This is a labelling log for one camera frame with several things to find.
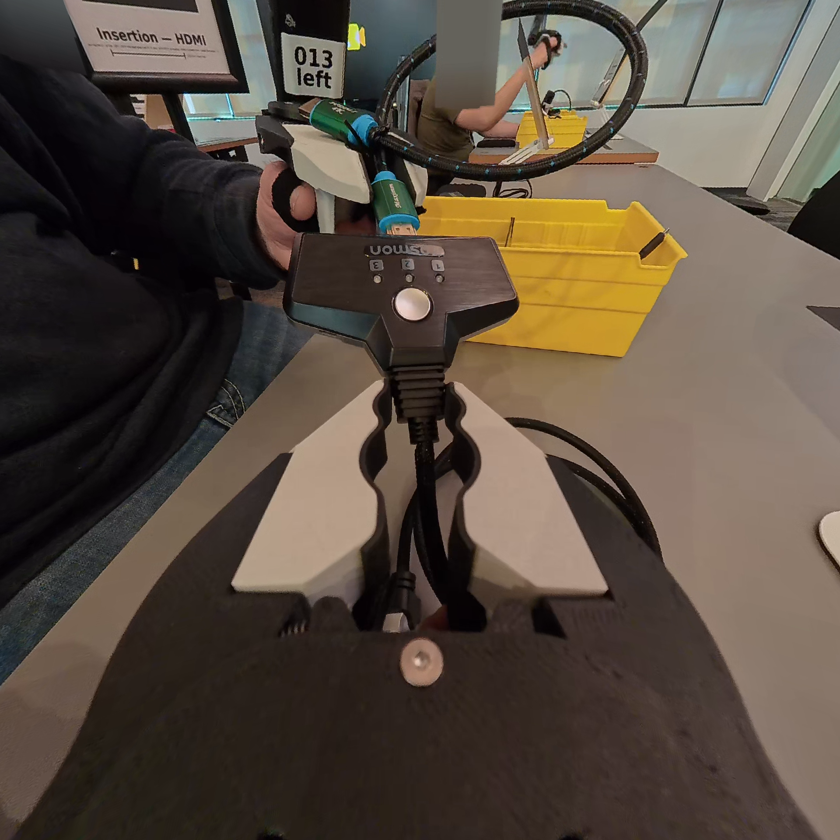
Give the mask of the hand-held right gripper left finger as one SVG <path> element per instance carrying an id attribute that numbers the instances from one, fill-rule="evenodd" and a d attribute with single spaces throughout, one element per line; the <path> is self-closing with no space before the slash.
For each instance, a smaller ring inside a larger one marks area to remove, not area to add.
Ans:
<path id="1" fill-rule="evenodd" d="M 290 452 L 234 574 L 237 593 L 332 596 L 357 622 L 381 619 L 391 574 L 381 490 L 392 397 L 375 381 Z"/>

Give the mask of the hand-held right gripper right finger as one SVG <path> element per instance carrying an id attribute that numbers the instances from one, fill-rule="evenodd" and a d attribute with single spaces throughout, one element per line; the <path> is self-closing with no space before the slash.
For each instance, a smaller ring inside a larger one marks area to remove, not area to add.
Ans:
<path id="1" fill-rule="evenodd" d="M 450 463 L 461 482 L 448 534 L 451 629 L 483 629 L 499 604 L 600 598 L 607 582 L 546 454 L 464 385 L 447 385 Z"/>

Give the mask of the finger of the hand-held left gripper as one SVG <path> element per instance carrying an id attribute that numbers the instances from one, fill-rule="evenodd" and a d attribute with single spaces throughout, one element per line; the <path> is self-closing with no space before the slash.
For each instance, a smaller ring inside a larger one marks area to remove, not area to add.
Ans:
<path id="1" fill-rule="evenodd" d="M 357 204 L 372 199 L 361 154 L 312 126 L 292 126 L 291 166 L 316 190 Z"/>
<path id="2" fill-rule="evenodd" d="M 399 158 L 399 197 L 402 211 L 408 213 L 422 207 L 427 195 L 427 170 L 421 165 Z"/>

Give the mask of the braided HDMI cable green plugs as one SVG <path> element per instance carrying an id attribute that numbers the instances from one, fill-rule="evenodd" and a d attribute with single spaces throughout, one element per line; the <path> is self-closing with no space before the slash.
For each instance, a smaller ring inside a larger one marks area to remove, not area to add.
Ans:
<path id="1" fill-rule="evenodd" d="M 632 73 L 624 99 L 612 117 L 569 149 L 539 156 L 537 146 L 515 152 L 498 164 L 482 169 L 478 164 L 457 161 L 432 152 L 410 140 L 387 122 L 399 87 L 411 71 L 437 51 L 437 36 L 432 35 L 402 59 L 385 83 L 374 113 L 358 110 L 332 99 L 315 98 L 297 106 L 305 123 L 322 135 L 340 141 L 351 152 L 373 157 L 374 176 L 368 179 L 367 204 L 372 207 L 377 229 L 384 235 L 416 235 L 419 230 L 418 208 L 422 199 L 411 193 L 406 180 L 390 168 L 387 152 L 406 164 L 427 171 L 471 177 L 483 182 L 519 182 L 561 171 L 582 162 L 606 146 L 615 132 L 633 114 L 644 93 L 648 75 L 648 51 L 642 37 L 642 24 L 633 23 L 613 7 L 601 2 L 507 2 L 497 14 L 502 20 L 525 14 L 561 14 L 599 25 L 611 32 L 623 45 Z"/>

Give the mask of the black HDMI switch box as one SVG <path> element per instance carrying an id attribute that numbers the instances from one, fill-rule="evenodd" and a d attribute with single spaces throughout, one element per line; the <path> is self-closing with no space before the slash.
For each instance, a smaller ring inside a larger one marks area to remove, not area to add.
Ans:
<path id="1" fill-rule="evenodd" d="M 446 370 L 461 340 L 507 322 L 519 299 L 492 238 L 300 234 L 282 306 L 390 373 Z"/>

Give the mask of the yellow plastic bin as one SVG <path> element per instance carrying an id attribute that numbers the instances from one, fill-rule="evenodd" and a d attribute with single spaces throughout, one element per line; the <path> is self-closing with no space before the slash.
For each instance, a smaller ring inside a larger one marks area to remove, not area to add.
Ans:
<path id="1" fill-rule="evenodd" d="M 687 256 L 668 233 L 639 259 L 665 227 L 637 201 L 430 196 L 424 206 L 422 235 L 493 238 L 518 293 L 516 315 L 473 343 L 621 358 Z"/>

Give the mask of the person's left forearm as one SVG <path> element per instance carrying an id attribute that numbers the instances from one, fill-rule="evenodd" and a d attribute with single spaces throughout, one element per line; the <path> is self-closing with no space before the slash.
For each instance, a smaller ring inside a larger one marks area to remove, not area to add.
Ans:
<path id="1" fill-rule="evenodd" d="M 83 76 L 2 57 L 2 151 L 93 250 L 122 250 L 268 289 L 286 271 L 257 224 L 260 180 L 120 114 Z"/>

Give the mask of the person's left hand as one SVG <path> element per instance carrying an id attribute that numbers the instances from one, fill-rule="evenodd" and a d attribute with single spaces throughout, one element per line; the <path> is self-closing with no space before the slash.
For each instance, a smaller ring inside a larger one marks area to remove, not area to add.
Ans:
<path id="1" fill-rule="evenodd" d="M 298 228 L 318 224 L 317 197 L 284 161 L 269 163 L 259 178 L 255 219 L 262 248 L 282 270 L 290 264 Z"/>

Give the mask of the background wooden stand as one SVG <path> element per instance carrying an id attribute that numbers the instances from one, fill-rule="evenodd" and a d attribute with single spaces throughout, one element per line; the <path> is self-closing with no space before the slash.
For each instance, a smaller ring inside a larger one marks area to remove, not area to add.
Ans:
<path id="1" fill-rule="evenodd" d="M 525 161 L 538 152 L 549 152 L 553 139 L 549 136 L 545 125 L 538 85 L 534 75 L 531 54 L 527 43 L 527 36 L 524 33 L 521 22 L 518 23 L 518 48 L 522 59 L 522 68 L 526 76 L 526 89 L 528 90 L 531 114 L 534 122 L 534 128 L 536 130 L 536 137 L 533 142 L 525 144 L 522 140 L 518 140 L 518 160 Z"/>

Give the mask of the small background yellow bin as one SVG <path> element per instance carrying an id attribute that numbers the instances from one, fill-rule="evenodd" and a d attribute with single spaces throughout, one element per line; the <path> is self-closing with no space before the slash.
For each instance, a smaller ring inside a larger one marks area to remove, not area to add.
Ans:
<path id="1" fill-rule="evenodd" d="M 583 141 L 588 118 L 576 111 L 563 110 L 556 116 L 545 116 L 545 128 L 550 138 L 552 151 L 568 149 Z M 516 141 L 520 147 L 527 146 L 539 138 L 531 111 L 522 114 Z"/>

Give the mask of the framed paper sign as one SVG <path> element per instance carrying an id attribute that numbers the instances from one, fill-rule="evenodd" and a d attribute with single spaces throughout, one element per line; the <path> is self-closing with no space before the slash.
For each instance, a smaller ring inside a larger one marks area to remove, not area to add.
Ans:
<path id="1" fill-rule="evenodd" d="M 189 93 L 249 91 L 227 1 L 65 1 L 82 61 L 108 93 L 161 95 L 175 133 L 193 142 Z"/>

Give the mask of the background desk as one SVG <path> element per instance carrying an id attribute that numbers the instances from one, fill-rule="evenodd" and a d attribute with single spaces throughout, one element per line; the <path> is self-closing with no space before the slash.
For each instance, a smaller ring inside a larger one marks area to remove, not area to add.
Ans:
<path id="1" fill-rule="evenodd" d="M 469 156 L 469 163 L 479 165 L 498 165 L 513 152 L 519 150 L 516 140 L 488 139 L 481 140 Z M 627 137 L 616 136 L 599 150 L 595 150 L 580 161 L 578 165 L 616 165 L 616 164 L 655 164 L 659 152 Z"/>

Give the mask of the person's dark hoodie torso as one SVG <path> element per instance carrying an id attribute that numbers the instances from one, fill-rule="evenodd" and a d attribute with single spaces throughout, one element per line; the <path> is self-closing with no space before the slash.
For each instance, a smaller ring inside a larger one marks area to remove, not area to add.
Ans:
<path id="1" fill-rule="evenodd" d="M 3 605 L 190 437 L 242 321 L 84 250 L 2 248 Z"/>

